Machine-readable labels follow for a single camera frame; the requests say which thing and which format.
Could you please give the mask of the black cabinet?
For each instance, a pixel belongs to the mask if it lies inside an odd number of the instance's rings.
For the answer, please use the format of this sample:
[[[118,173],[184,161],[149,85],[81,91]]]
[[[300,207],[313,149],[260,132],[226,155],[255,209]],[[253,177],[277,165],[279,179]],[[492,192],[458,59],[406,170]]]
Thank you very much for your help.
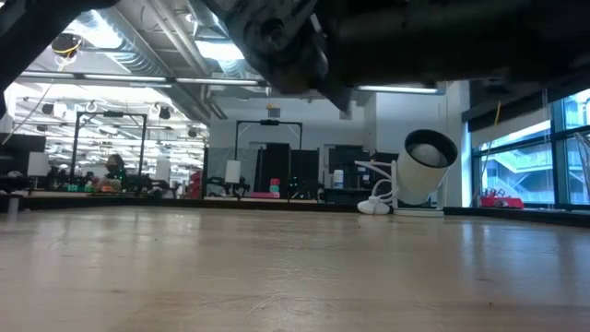
[[[286,143],[268,143],[257,152],[254,192],[269,192],[271,178],[280,180],[280,199],[287,199],[289,184],[289,148]],[[316,200],[322,186],[319,181],[319,151],[290,148],[292,199]]]

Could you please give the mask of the white round power adapter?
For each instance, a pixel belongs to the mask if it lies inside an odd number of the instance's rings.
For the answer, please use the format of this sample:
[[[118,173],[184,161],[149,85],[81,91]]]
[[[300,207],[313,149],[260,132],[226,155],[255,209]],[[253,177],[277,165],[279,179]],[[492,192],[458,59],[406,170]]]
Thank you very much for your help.
[[[387,215],[390,207],[378,196],[369,196],[366,200],[357,205],[360,213],[366,215]]]

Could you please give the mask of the person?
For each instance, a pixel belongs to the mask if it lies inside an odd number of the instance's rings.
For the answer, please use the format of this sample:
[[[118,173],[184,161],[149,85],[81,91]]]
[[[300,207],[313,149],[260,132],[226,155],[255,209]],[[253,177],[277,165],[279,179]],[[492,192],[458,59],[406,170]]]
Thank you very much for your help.
[[[112,154],[107,162],[107,186],[112,190],[121,192],[123,190],[123,183],[126,178],[125,164],[123,158],[119,154]]]

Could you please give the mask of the red tray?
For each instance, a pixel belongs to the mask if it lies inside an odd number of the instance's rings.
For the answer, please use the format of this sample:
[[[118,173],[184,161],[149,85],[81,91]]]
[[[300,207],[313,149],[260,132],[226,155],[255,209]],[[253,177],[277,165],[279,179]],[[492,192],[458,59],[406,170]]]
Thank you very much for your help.
[[[525,204],[521,198],[509,196],[482,196],[479,199],[479,205],[482,208],[525,208]]]

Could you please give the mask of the white monitor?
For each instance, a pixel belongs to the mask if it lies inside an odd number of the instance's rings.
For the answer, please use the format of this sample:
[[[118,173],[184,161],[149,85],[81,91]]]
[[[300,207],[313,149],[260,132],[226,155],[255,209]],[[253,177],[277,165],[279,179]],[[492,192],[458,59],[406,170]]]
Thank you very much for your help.
[[[29,154],[29,162],[27,175],[29,177],[42,177],[49,171],[49,155],[45,152],[31,152]]]

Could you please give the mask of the black robot station frame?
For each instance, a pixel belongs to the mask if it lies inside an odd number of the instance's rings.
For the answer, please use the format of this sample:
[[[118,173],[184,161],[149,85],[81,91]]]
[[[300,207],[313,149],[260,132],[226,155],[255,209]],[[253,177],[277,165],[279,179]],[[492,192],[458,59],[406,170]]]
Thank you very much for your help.
[[[148,116],[123,111],[78,112],[72,143],[69,183],[82,181],[84,191],[96,195],[138,196],[150,187],[143,173]],[[126,178],[121,192],[107,186],[106,162],[119,154]]]
[[[299,134],[298,134],[298,138],[299,138],[299,149],[298,150],[302,150],[302,139],[303,139],[303,123],[302,122],[284,122],[284,121],[279,121],[279,120],[273,120],[273,119],[265,119],[265,120],[236,120],[236,124],[235,124],[235,136],[234,136],[234,154],[233,154],[233,159],[234,160],[238,160],[238,149],[239,149],[239,139],[240,139],[240,125],[241,124],[258,124],[258,125],[263,125],[263,126],[279,126],[279,125],[296,125],[299,127]],[[290,180],[291,180],[291,167],[290,167],[290,163],[291,163],[291,156],[292,156],[292,152],[291,149],[289,148],[289,171],[288,171],[288,180],[289,180],[289,184],[287,186],[287,200],[288,202],[290,202],[291,198],[291,194],[290,194],[290,190],[291,190],[291,186],[290,186]]]

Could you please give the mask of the black table frame rail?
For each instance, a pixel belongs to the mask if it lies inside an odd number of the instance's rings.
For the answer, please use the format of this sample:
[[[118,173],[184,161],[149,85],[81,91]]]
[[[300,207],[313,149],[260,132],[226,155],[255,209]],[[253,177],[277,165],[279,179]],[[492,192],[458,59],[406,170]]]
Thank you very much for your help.
[[[271,203],[244,202],[223,200],[174,200],[149,199],[122,196],[37,196],[25,197],[0,195],[0,214],[9,210],[10,201],[18,203],[18,211],[22,210],[57,210],[73,208],[100,208],[114,210],[116,208],[189,208],[197,209],[228,209],[248,211],[288,211],[316,213],[353,213],[358,214],[354,206],[309,204],[309,203]],[[518,220],[553,226],[581,228],[590,231],[590,211],[568,212],[534,209],[508,209],[487,207],[446,207],[442,210],[446,217],[481,217],[489,219]]]

